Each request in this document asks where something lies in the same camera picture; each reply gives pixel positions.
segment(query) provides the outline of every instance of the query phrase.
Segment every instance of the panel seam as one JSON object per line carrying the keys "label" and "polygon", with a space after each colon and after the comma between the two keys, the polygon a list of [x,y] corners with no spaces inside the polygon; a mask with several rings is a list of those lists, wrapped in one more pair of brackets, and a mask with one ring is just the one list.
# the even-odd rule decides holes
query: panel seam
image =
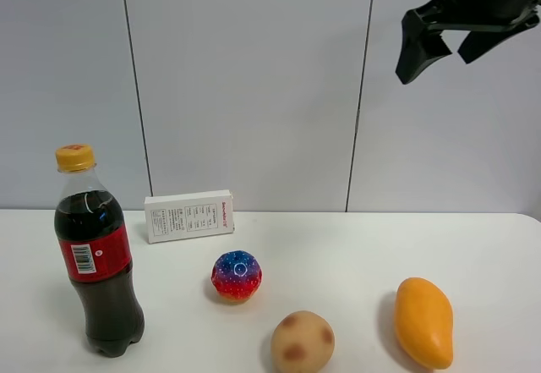
{"label": "panel seam", "polygon": [[364,39],[364,54],[363,54],[363,68],[361,70],[361,85],[359,87],[359,92],[358,92],[357,117],[355,118],[355,132],[353,135],[352,162],[349,168],[349,179],[347,182],[346,212],[348,212],[349,210],[349,198],[350,198],[351,189],[352,189],[353,167],[355,163],[355,149],[357,147],[358,123],[359,123],[359,117],[361,114],[361,100],[363,98],[364,74],[366,70],[366,57],[368,55],[368,50],[369,50],[370,24],[372,23],[372,7],[373,6],[374,6],[374,0],[370,0],[368,23],[366,25],[366,37]]}
{"label": "panel seam", "polygon": [[123,2],[124,2],[124,15],[126,16],[126,28],[128,29],[129,53],[132,60],[132,70],[134,72],[135,95],[137,96],[137,107],[139,109],[139,121],[141,125],[141,134],[143,135],[143,148],[145,149],[146,173],[149,179],[150,195],[154,196],[154,190],[152,189],[152,177],[150,176],[149,154],[148,154],[148,149],[146,147],[145,125],[143,124],[143,111],[141,109],[141,98],[139,94],[139,81],[137,80],[137,70],[135,68],[134,43],[132,41],[132,30],[129,25],[128,3],[126,2],[126,0],[123,0]]}

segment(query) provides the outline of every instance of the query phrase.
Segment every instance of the red label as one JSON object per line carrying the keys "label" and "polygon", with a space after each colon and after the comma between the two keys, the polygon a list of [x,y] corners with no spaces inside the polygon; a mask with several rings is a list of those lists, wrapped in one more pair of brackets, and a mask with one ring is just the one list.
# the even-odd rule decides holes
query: red label
{"label": "red label", "polygon": [[77,282],[99,282],[120,272],[132,260],[126,227],[90,242],[59,239],[69,276]]}

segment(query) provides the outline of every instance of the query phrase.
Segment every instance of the mango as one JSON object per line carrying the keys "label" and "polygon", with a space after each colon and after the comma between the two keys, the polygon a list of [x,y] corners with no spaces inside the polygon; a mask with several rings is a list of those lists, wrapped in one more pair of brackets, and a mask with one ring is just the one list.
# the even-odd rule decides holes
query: mango
{"label": "mango", "polygon": [[453,361],[453,310],[433,283],[404,280],[396,292],[395,333],[413,360],[428,369],[447,369]]}

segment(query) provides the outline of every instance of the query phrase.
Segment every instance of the brown spot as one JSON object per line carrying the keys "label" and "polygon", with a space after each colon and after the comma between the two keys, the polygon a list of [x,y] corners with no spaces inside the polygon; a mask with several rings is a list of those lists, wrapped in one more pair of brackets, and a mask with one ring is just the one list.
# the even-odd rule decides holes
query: brown spot
{"label": "brown spot", "polygon": [[334,335],[329,328],[323,328],[323,331],[321,331],[321,336],[323,337],[323,342],[325,343],[332,343],[332,340],[334,339]]}
{"label": "brown spot", "polygon": [[284,350],[285,360],[302,360],[306,357],[306,350],[298,343],[294,343]]}
{"label": "brown spot", "polygon": [[284,318],[284,321],[281,322],[281,325],[286,328],[291,328],[297,322],[297,317],[295,315],[290,315]]}

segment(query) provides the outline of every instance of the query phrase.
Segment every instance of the nutrition label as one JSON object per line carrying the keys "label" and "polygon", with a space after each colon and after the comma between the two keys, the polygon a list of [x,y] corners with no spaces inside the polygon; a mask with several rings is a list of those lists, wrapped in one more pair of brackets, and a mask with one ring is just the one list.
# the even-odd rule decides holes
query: nutrition label
{"label": "nutrition label", "polygon": [[171,210],[152,211],[154,236],[165,236],[177,231],[202,231],[218,228],[216,204],[187,206]]}
{"label": "nutrition label", "polygon": [[187,206],[184,208],[186,228],[190,231],[218,228],[216,204]]}

